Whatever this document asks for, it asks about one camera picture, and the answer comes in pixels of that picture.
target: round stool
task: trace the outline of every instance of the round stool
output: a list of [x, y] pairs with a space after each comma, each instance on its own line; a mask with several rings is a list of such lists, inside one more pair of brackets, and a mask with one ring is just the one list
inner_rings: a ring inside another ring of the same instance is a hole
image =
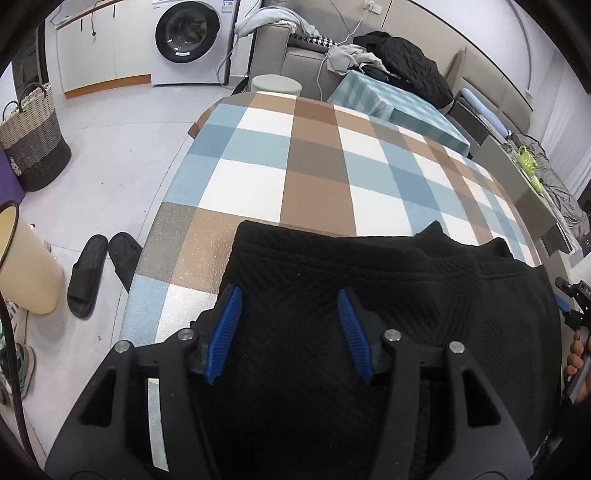
[[251, 92], [275, 92], [299, 96], [301, 84], [281, 75], [259, 75], [252, 79]]

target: black jacket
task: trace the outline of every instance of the black jacket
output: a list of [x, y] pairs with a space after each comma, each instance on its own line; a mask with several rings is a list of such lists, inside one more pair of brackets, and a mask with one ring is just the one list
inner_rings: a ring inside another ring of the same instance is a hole
[[389, 72], [401, 79], [378, 69], [364, 70], [367, 75], [415, 93], [437, 109], [444, 108], [453, 100], [452, 91], [437, 70], [437, 64], [414, 43], [377, 31], [355, 37], [353, 43], [376, 55]]
[[[464, 343], [532, 454], [550, 429], [558, 308], [544, 267], [513, 260], [500, 238], [461, 245], [437, 222], [414, 237], [331, 238], [245, 221], [220, 291], [229, 283], [242, 289], [240, 322], [223, 375], [199, 391], [226, 480], [369, 476], [388, 388], [355, 371], [337, 314], [347, 286], [414, 342]], [[450, 445], [445, 392], [421, 381], [413, 468]]]

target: purple mat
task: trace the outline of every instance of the purple mat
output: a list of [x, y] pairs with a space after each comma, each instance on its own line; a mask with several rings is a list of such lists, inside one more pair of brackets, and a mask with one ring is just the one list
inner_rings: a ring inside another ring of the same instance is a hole
[[4, 149], [0, 147], [0, 205], [10, 201], [21, 203], [24, 197], [25, 191], [12, 171]]

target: washing machine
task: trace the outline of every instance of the washing machine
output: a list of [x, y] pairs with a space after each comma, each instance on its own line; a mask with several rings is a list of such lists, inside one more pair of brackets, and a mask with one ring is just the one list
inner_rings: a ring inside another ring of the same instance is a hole
[[152, 84], [228, 82], [240, 0], [152, 0]]

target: gray cloth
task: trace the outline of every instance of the gray cloth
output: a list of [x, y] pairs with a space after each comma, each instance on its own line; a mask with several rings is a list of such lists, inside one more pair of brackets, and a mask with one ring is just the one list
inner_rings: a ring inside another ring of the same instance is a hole
[[550, 195], [554, 204], [564, 216], [564, 220], [566, 220], [574, 237], [582, 244], [584, 236], [591, 231], [589, 218], [587, 218], [587, 214], [581, 209], [577, 200], [571, 195], [568, 188], [564, 186], [562, 180], [550, 166], [550, 161], [540, 143], [534, 138], [519, 133], [511, 134], [509, 139], [515, 143], [517, 148], [525, 145], [536, 159], [538, 169], [535, 171], [535, 176], [544, 184], [548, 195]]
[[319, 37], [320, 33], [314, 25], [310, 25], [301, 16], [285, 7], [263, 7], [254, 11], [247, 17], [239, 20], [234, 25], [234, 33], [240, 37], [246, 37], [257, 28], [272, 24], [279, 20], [285, 20], [293, 23], [296, 27], [295, 32], [300, 37]]
[[326, 54], [326, 67], [339, 75], [347, 75], [352, 67], [368, 63], [388, 73], [382, 60], [358, 45], [333, 45]]

